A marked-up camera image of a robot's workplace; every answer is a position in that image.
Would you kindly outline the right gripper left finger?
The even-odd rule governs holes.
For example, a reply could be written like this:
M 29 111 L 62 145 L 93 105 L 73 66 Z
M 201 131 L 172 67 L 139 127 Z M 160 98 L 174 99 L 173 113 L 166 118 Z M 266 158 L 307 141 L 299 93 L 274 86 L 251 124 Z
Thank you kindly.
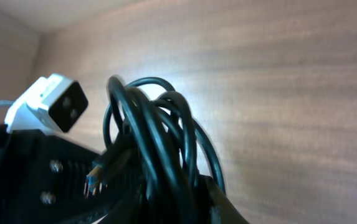
M 129 190 L 103 218 L 103 224 L 146 224 L 149 223 L 148 203 L 145 187 Z

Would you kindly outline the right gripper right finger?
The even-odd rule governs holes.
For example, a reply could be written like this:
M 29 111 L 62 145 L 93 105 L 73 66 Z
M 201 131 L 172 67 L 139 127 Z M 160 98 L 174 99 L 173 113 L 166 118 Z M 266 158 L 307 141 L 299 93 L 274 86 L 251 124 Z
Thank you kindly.
M 197 223 L 249 224 L 210 176 L 199 176 L 196 186 L 196 204 Z

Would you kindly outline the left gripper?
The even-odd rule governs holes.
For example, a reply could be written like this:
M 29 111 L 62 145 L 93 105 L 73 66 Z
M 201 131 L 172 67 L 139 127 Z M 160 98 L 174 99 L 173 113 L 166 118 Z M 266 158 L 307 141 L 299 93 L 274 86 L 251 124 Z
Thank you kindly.
M 125 167 L 95 194 L 86 176 L 96 152 L 41 131 L 0 125 L 0 223 L 92 223 L 141 175 Z

